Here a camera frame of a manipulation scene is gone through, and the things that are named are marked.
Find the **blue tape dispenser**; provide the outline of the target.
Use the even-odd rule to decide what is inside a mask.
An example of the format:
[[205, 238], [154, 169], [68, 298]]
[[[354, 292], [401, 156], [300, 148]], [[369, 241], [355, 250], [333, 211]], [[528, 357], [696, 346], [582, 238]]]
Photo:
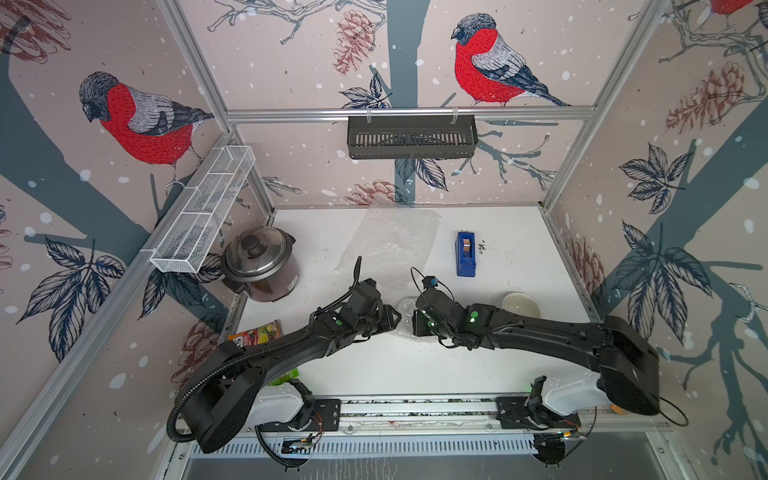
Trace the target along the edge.
[[460, 277], [474, 277], [476, 275], [476, 242], [475, 234], [468, 231], [460, 231], [456, 242], [456, 274]]

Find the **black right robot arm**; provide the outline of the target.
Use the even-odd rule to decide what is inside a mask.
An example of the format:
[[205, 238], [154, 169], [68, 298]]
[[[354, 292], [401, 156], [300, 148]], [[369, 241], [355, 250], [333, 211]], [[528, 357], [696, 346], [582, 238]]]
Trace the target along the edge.
[[455, 347], [533, 352], [587, 371], [534, 381], [532, 406], [560, 416], [613, 404], [640, 415], [660, 413], [659, 355], [626, 321], [569, 323], [526, 317], [486, 304], [467, 307], [427, 283], [413, 314], [416, 336], [449, 339]]

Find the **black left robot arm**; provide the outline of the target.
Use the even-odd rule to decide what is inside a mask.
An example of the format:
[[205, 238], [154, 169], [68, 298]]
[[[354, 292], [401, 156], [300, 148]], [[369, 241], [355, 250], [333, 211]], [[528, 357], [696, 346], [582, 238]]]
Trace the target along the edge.
[[400, 320], [401, 314], [382, 301], [375, 281], [368, 279], [316, 309], [306, 326], [281, 338], [245, 347], [226, 341], [179, 391], [166, 434], [173, 442], [194, 441], [212, 453], [245, 426], [257, 394], [270, 382], [304, 363], [392, 331]]

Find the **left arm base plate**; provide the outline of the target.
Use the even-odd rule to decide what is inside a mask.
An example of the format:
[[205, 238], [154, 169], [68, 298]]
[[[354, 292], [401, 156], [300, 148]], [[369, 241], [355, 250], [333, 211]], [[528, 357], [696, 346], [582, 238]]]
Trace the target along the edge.
[[341, 400], [319, 399], [305, 401], [287, 422], [268, 422], [259, 425], [262, 432], [335, 432], [339, 428]]

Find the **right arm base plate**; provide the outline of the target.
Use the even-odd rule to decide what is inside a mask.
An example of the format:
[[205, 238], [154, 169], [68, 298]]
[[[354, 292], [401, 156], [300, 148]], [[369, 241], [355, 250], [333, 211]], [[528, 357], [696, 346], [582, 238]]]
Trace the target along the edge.
[[526, 396], [501, 396], [495, 399], [496, 419], [503, 429], [579, 429], [581, 421], [577, 413], [566, 416], [555, 413], [543, 405], [539, 398]]

